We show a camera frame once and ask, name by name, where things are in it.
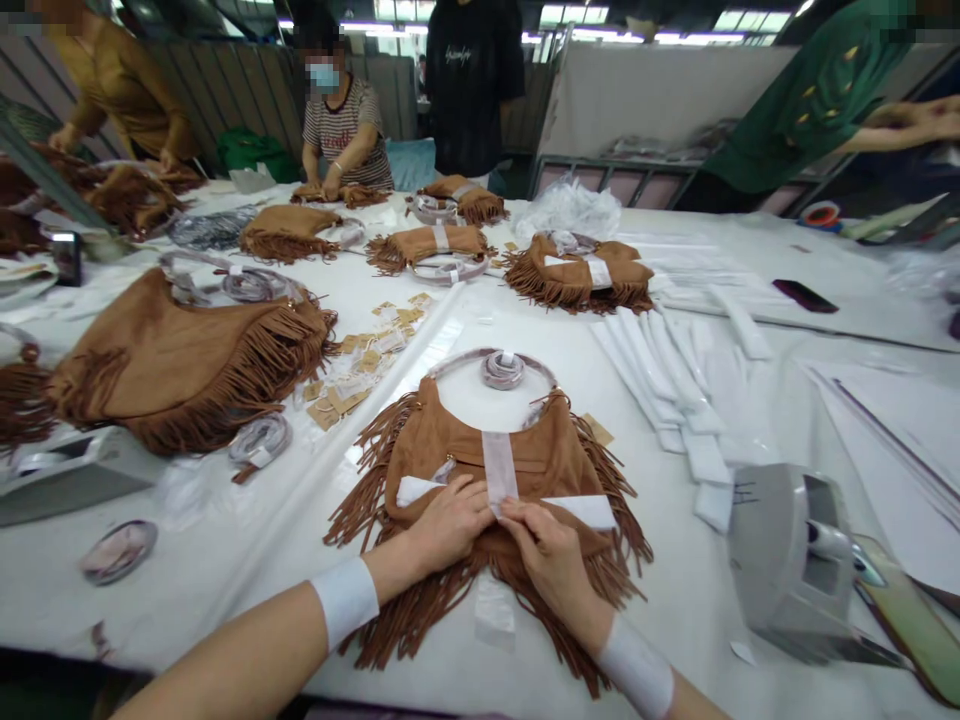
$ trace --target clear plastic bag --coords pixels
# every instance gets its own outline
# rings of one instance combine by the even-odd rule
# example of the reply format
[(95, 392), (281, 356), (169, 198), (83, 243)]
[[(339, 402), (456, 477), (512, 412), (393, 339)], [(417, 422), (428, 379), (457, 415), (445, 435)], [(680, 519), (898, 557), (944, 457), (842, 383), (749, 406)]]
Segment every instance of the clear plastic bag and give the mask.
[(514, 234), (529, 244), (546, 230), (569, 230), (597, 240), (611, 240), (620, 226), (623, 208), (609, 189), (587, 190), (573, 173), (545, 188), (522, 212), (513, 217)]
[(256, 205), (243, 205), (212, 215), (182, 215), (168, 230), (170, 240), (193, 250), (236, 250), (240, 233), (260, 210)]
[(941, 327), (960, 311), (960, 245), (943, 252), (903, 250), (891, 253), (887, 286), (919, 300)]

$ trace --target green bag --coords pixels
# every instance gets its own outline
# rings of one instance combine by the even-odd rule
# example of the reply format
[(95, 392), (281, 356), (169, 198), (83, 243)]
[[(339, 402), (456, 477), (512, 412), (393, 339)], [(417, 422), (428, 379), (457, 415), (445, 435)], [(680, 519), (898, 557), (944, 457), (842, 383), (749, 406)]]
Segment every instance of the green bag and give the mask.
[(283, 149), (280, 141), (269, 135), (261, 137), (245, 127), (227, 130), (217, 141), (217, 156), (226, 170), (257, 169), (263, 163), (278, 183), (300, 181), (300, 166)]

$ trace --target black phone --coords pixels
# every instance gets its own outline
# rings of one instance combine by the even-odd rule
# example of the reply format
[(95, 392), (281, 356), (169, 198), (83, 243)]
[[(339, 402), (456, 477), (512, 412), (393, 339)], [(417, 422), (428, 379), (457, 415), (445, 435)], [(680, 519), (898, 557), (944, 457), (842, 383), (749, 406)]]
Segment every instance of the black phone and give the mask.
[(56, 263), (60, 277), (57, 285), (80, 287), (83, 284), (83, 272), (80, 258), (80, 236), (76, 233), (53, 233), (50, 252)]
[(793, 298), (810, 312), (834, 313), (840, 308), (796, 280), (774, 280), (773, 286), (789, 298)]

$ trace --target striped shirt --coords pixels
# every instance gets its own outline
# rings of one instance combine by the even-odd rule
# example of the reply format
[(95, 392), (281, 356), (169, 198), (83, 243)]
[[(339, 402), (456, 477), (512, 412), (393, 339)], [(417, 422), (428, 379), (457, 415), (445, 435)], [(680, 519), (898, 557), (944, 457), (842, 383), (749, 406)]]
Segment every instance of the striped shirt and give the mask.
[(344, 173), (343, 184), (359, 183), (376, 190), (393, 190), (387, 145), (383, 140), (380, 101), (370, 83), (350, 76), (347, 97), (336, 110), (323, 99), (307, 100), (303, 118), (303, 141), (319, 147), (328, 163), (333, 163), (360, 129), (360, 123), (373, 123), (377, 128), (377, 144), (360, 167)]

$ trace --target white sleeve cover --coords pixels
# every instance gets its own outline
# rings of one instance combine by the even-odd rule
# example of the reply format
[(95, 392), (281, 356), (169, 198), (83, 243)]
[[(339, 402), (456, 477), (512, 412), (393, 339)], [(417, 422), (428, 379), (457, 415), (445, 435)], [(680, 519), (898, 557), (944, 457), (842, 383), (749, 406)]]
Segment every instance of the white sleeve cover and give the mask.
[(380, 614), (377, 588), (367, 564), (355, 557), (324, 570), (310, 581), (317, 591), (327, 623), (327, 653), (347, 635)]
[(613, 618), (610, 638), (597, 664), (640, 717), (663, 720), (673, 702), (673, 670), (619, 613)]

